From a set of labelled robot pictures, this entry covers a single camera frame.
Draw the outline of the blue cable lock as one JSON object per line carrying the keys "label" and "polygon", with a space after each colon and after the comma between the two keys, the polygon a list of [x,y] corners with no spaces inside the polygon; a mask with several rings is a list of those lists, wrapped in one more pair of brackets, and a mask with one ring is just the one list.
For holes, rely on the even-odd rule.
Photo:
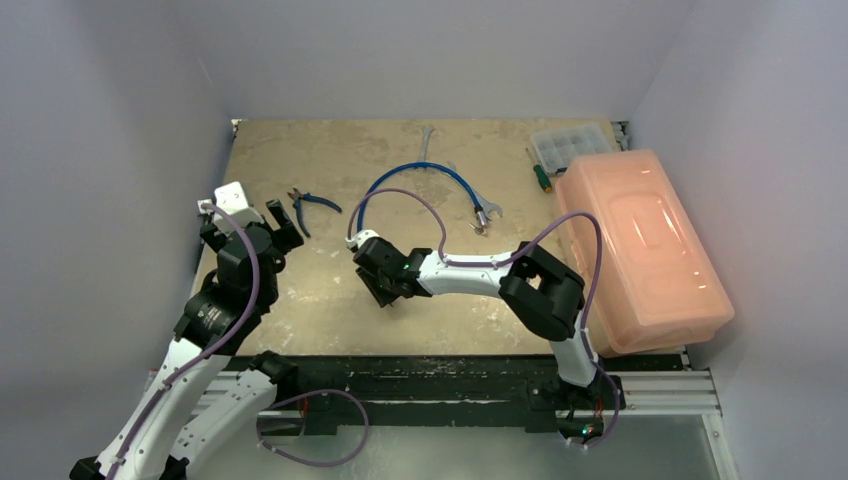
{"label": "blue cable lock", "polygon": [[462,181],[468,181],[450,167],[433,162],[415,161],[394,167],[388,172],[380,175],[366,190],[366,192],[371,193],[376,191],[378,188],[388,186],[412,186],[413,190],[416,190],[417,187],[423,186],[424,189],[427,190],[429,188],[428,182],[433,176],[447,177],[450,182],[453,182],[461,191],[464,191],[470,199],[470,205],[475,216],[473,197],[467,191],[467,186],[461,185]]}

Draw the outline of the silver key bunch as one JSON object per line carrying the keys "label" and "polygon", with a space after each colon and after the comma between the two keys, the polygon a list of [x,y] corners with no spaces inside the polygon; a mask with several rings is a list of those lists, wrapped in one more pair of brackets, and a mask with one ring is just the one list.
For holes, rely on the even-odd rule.
{"label": "silver key bunch", "polygon": [[470,223],[469,226],[472,228],[476,235],[487,236],[488,231],[486,226],[481,226],[479,224]]}

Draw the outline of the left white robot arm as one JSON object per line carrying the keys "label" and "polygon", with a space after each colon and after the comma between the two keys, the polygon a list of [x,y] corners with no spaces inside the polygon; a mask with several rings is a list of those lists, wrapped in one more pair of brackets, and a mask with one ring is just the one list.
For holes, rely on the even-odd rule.
{"label": "left white robot arm", "polygon": [[295,402],[295,366],[265,352],[245,379],[199,416],[191,415],[278,300],[285,256],[304,243],[279,200],[266,206],[276,228],[243,199],[200,203],[213,218],[200,233],[217,266],[187,301],[163,363],[130,419],[100,454],[78,460],[70,478],[187,479],[261,408]]}

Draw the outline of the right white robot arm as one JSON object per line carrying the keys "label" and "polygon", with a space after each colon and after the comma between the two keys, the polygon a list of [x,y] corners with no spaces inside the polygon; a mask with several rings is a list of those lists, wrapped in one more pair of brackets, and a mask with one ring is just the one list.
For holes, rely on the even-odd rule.
{"label": "right white robot arm", "polygon": [[502,300],[533,334],[550,343],[564,399],[584,407],[601,396],[602,364],[588,339],[592,289],[543,247],[448,255],[416,248],[403,254],[372,230],[347,238],[356,273],[380,306],[399,298],[466,294]]}

